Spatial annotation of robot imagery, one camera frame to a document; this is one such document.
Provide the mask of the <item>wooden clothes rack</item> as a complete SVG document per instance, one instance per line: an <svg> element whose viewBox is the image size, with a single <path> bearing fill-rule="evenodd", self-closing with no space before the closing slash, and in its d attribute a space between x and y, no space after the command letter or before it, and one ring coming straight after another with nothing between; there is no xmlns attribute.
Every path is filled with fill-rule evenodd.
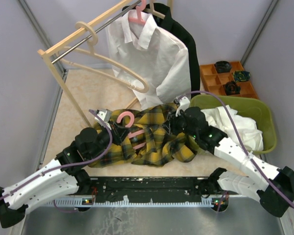
<svg viewBox="0 0 294 235"><path fill-rule="evenodd" d="M131 3L130 0L122 0L118 2L116 5L112 6L110 9L106 10L105 12L88 22L88 24L94 29L95 33L98 34L116 19L121 17L123 14L125 14L132 8L135 9L135 6L140 5L141 1L137 0L133 2L132 5L130 5L128 8L121 11L121 8L128 5L129 3ZM147 8L149 8L149 3L150 0L147 0ZM89 50L87 42L90 42L92 39L94 39L94 37L90 36L90 33L87 32L86 29L80 28L76 29L75 32L62 39L55 45L51 46L47 50L38 50L38 54L45 62L46 66L59 84L61 90L66 94L70 103L74 106L75 110L78 112L85 125L89 127L91 126L91 123L87 119L85 113L82 111L81 107L65 84L65 81L63 80L60 72L58 72L55 66L58 62L60 62L60 59L66 57L76 48Z"/></svg>

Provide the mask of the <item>orange compartment tray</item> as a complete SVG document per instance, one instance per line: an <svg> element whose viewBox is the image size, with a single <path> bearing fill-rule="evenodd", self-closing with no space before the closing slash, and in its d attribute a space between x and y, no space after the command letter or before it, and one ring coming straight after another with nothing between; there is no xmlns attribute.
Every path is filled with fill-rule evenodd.
<svg viewBox="0 0 294 235"><path fill-rule="evenodd" d="M232 68L223 73L219 73L214 64L201 65L200 79L204 89L217 95L257 99L249 72L245 71L241 62L232 61L229 64Z"/></svg>

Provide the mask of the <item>pink hanger on rack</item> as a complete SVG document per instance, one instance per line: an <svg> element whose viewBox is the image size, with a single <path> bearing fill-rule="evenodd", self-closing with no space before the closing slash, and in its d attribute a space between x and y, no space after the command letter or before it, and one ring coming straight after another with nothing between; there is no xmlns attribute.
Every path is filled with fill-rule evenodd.
<svg viewBox="0 0 294 235"><path fill-rule="evenodd" d="M144 25L146 22L142 18L142 11L145 9L146 5L147 5L147 1L141 0L141 4L135 6L136 17L129 16L128 20L133 23Z"/></svg>

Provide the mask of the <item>black garment on rack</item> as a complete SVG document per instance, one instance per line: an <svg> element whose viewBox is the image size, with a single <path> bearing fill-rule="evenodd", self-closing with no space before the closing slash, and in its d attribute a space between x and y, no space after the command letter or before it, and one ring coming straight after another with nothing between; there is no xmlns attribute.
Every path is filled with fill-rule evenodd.
<svg viewBox="0 0 294 235"><path fill-rule="evenodd" d="M159 10L160 13L165 15L164 19L159 20L153 15L156 24L162 29L173 34L187 47L189 52L189 68L191 77L190 91L198 90L200 88L199 64L196 53L196 44L193 37L184 27L182 27L177 21L172 18L171 12L167 6L158 3L156 4L156 9Z"/></svg>

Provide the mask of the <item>green patterned rolled sock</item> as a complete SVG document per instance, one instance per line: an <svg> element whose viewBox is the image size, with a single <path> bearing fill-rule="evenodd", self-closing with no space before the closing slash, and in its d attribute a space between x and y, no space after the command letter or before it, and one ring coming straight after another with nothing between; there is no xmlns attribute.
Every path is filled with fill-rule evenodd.
<svg viewBox="0 0 294 235"><path fill-rule="evenodd" d="M245 70L237 70L232 73L234 81L236 83L238 82L247 82L250 80L250 72L245 71Z"/></svg>

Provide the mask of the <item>beige wooden hanger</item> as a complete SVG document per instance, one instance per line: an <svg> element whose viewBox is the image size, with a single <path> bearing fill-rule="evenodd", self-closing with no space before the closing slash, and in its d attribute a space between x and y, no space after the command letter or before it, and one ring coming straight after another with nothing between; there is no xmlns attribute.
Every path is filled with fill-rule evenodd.
<svg viewBox="0 0 294 235"><path fill-rule="evenodd" d="M109 78L111 80L114 80L115 82L117 82L117 83L119 83L119 84L121 84L123 86L126 86L126 87L128 87L128 88L130 88L132 90L138 91L140 93L146 93L146 92L149 91L148 83L140 75L138 75L137 73L135 73L134 71L132 71L131 69L129 69L128 67L122 65L119 62L116 62L116 61L114 61L114 60L112 60L112 59L110 59L110 58L108 58L106 56L95 53L94 46L98 43L98 36L95 33L94 29L88 23L79 21L79 22L77 22L75 24L75 27L76 27L76 29L80 29L80 28L81 29L86 29L86 31L89 32L90 36L94 37L94 39L92 39L90 42L87 42L89 50L76 48L73 51L81 53L81 54L85 54L85 55L88 55L88 56L91 56L91 57L94 57L94 58L97 58L97 59L100 59L100 60L103 60L103 61L107 62L108 64L119 68L121 71L126 72L131 77L133 77L136 81L139 81L142 84L143 87L141 88L141 87L134 86L133 84L131 84L131 83L127 82L127 81L116 78L115 76L112 76L112 75L107 74L105 72L96 70L94 68L91 68L91 67L79 64L79 63L68 61L68 60L66 60L64 58L60 59L61 62L65 63L65 64L68 64L68 65L71 65L73 67L79 68L79 69L83 69L83 70L86 70L86 71L89 71L89 72L92 72L92 73L96 73L96 74L105 76L105 77L107 77L107 78Z"/></svg>

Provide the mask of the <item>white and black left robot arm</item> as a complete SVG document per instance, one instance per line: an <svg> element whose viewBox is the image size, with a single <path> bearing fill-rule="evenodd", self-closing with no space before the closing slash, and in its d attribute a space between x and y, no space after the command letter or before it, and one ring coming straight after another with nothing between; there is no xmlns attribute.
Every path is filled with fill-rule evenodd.
<svg viewBox="0 0 294 235"><path fill-rule="evenodd" d="M92 182L84 167L102 158L111 144L121 144L128 134L128 127L111 121L101 132L87 127L46 166L12 186L0 187L1 227L18 224L27 214L57 198L89 193Z"/></svg>

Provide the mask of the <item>dark rolled sock middle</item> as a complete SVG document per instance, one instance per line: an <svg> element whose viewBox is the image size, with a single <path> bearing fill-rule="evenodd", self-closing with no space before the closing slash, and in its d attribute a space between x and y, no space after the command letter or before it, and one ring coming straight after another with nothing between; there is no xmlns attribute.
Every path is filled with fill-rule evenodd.
<svg viewBox="0 0 294 235"><path fill-rule="evenodd" d="M237 95L240 94L241 87L237 85L235 81L230 81L223 86L226 95Z"/></svg>

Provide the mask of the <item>dark rolled sock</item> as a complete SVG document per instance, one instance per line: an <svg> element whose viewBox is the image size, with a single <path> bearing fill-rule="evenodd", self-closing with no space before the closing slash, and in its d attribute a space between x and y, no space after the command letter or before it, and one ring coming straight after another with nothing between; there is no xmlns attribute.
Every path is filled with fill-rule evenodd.
<svg viewBox="0 0 294 235"><path fill-rule="evenodd" d="M228 73L232 69L232 65L228 61L217 61L214 67L217 73Z"/></svg>
<svg viewBox="0 0 294 235"><path fill-rule="evenodd" d="M223 86L226 95L237 95L240 94L241 87L237 85L235 81L230 81Z"/></svg>

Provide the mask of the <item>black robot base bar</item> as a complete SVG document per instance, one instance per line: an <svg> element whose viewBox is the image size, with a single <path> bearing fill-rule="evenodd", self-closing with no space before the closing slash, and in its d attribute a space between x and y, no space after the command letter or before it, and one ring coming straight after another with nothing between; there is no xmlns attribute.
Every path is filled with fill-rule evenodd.
<svg viewBox="0 0 294 235"><path fill-rule="evenodd" d="M75 193L90 206L212 207L226 203L213 195L223 191L213 177L93 177Z"/></svg>

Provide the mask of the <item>yellow black plaid shirt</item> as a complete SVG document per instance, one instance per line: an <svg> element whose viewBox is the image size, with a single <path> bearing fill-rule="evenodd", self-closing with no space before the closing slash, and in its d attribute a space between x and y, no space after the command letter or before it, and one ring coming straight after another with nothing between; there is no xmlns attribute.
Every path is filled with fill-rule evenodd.
<svg viewBox="0 0 294 235"><path fill-rule="evenodd" d="M131 109L114 110L110 121L116 122L123 112L131 112L135 119L130 132L143 130L135 137L125 137L121 145L112 144L106 155L89 164L89 167L106 167L131 163L133 165L163 166L174 159L188 163L197 154L190 139L183 133L169 135L162 124L170 112L176 111L173 103L157 105L142 111Z"/></svg>

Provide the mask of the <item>white collared shirt on rack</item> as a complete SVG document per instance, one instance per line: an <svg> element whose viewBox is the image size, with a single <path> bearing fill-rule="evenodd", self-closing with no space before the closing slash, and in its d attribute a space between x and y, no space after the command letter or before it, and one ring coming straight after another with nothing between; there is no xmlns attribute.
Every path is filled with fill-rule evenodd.
<svg viewBox="0 0 294 235"><path fill-rule="evenodd" d="M156 24L152 14L141 13L145 24L132 22L130 10L106 28L109 57L141 76L147 93L135 91L142 109L170 103L190 92L189 52L185 44Z"/></svg>

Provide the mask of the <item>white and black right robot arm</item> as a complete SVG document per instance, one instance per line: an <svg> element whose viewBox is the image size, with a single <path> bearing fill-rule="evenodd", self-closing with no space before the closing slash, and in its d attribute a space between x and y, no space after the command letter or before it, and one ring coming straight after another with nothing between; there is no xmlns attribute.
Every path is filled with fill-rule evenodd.
<svg viewBox="0 0 294 235"><path fill-rule="evenodd" d="M199 107L190 107L180 114L170 112L163 124L169 134L185 134L203 150L237 167L245 175L223 168L208 178L209 191L219 194L231 191L257 201L268 213L281 218L294 201L294 171L278 168L252 153L245 153L225 132L206 121Z"/></svg>

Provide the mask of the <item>pink plastic hanger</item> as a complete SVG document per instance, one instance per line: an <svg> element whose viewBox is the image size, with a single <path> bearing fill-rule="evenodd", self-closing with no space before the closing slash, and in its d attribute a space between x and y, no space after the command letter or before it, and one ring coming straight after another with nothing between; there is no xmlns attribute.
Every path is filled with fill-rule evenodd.
<svg viewBox="0 0 294 235"><path fill-rule="evenodd" d="M125 112L122 112L121 114L119 114L118 118L117 118L117 123L121 123L121 121L125 118L125 117L128 117L129 118L129 122L128 124L125 125L126 128L130 128L133 124L134 124L134 120L135 120L135 117L134 117L134 114L130 111L125 111ZM128 134L128 138L129 139L132 139L134 137L137 137L139 135L142 135L144 133L144 130L139 130L139 131L136 131L136 132L129 132ZM143 143L140 143L140 144L137 144L133 147L134 150L139 150L140 148L144 147L146 144L146 142L143 142Z"/></svg>

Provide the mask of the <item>green plastic laundry basket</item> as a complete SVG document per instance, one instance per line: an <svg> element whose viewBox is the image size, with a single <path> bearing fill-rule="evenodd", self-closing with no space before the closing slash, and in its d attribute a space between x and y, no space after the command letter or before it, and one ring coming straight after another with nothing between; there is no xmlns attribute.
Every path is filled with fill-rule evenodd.
<svg viewBox="0 0 294 235"><path fill-rule="evenodd" d="M211 95L197 95L190 106L199 107L208 123L221 129L236 144L239 144L234 127L226 113L230 112L242 142L248 151L255 155L271 152L277 144L275 127L269 107L254 98L220 96L217 100Z"/></svg>

